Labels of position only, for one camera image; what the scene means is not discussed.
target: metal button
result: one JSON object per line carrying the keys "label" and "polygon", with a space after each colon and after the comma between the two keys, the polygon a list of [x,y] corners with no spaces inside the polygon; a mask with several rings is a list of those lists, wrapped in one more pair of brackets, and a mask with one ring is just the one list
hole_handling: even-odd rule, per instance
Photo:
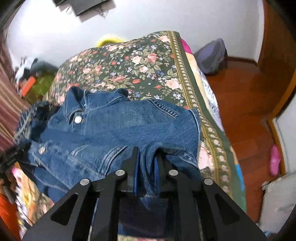
{"label": "metal button", "polygon": [[171,176],[176,176],[176,175],[178,175],[178,171],[177,171],[177,170],[170,170],[168,173],[169,173]]}
{"label": "metal button", "polygon": [[117,170],[117,171],[115,172],[115,174],[116,174],[117,176],[122,176],[122,175],[124,175],[124,174],[125,174],[125,171],[124,171],[124,170],[121,170],[121,169],[119,169],[119,170]]}
{"label": "metal button", "polygon": [[80,115],[76,116],[75,119],[74,119],[74,122],[76,124],[80,124],[82,122],[82,117]]}
{"label": "metal button", "polygon": [[206,179],[204,179],[204,183],[205,183],[205,185],[211,186],[214,182],[212,179],[206,178]]}
{"label": "metal button", "polygon": [[41,146],[39,148],[39,154],[42,155],[45,152],[45,150],[46,150],[45,147],[44,146]]}
{"label": "metal button", "polygon": [[80,181],[80,184],[81,184],[82,186],[86,186],[87,184],[89,184],[89,180],[88,180],[87,178],[84,178],[84,179],[82,179],[82,180]]}

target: pink fabric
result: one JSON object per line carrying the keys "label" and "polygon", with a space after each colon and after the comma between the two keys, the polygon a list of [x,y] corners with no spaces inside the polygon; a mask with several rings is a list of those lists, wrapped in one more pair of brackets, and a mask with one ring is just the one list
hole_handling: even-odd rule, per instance
{"label": "pink fabric", "polygon": [[276,145],[270,150],[270,172],[273,176],[279,174],[279,163],[281,161],[281,154]]}
{"label": "pink fabric", "polygon": [[182,45],[183,45],[183,49],[185,50],[185,52],[193,54],[189,45],[185,42],[185,40],[181,39]]}

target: yellow object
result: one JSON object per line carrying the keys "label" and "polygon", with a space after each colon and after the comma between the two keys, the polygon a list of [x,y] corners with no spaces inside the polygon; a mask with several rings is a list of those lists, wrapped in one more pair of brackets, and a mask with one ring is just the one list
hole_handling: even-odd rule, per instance
{"label": "yellow object", "polygon": [[96,44],[96,47],[102,47],[104,45],[108,45],[108,44],[117,44],[117,43],[121,43],[124,42],[123,40],[120,40],[119,38],[116,37],[103,37],[102,39],[100,39],[98,41],[98,43]]}

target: bed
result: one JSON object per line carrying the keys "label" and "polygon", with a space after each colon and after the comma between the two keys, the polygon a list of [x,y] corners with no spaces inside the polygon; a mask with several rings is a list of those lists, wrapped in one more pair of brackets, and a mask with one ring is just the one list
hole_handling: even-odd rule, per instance
{"label": "bed", "polygon": [[[99,89],[127,88],[131,100],[155,98],[187,109],[197,108],[202,129],[197,160],[201,173],[212,178],[246,211],[242,174],[235,152],[225,136],[217,100],[179,33],[160,31],[129,42],[85,50],[60,66],[45,99],[62,104],[72,86],[94,93]],[[23,236],[53,202],[40,194],[20,169],[16,173],[19,223]],[[140,238],[119,236],[119,239]]]}

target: pink object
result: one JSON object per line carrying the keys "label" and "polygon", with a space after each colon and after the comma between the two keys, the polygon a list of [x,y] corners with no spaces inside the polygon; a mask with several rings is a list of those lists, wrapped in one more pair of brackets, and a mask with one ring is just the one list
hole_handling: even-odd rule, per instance
{"label": "pink object", "polygon": [[181,39],[182,45],[183,45],[183,49],[185,50],[185,52],[193,54],[189,45],[185,42],[185,40]]}
{"label": "pink object", "polygon": [[15,179],[17,180],[17,184],[21,187],[22,186],[22,177],[23,177],[23,171],[19,169],[18,167],[13,167],[12,174],[15,176]]}
{"label": "pink object", "polygon": [[281,161],[281,154],[276,145],[270,150],[270,172],[273,176],[279,174],[279,163]]}

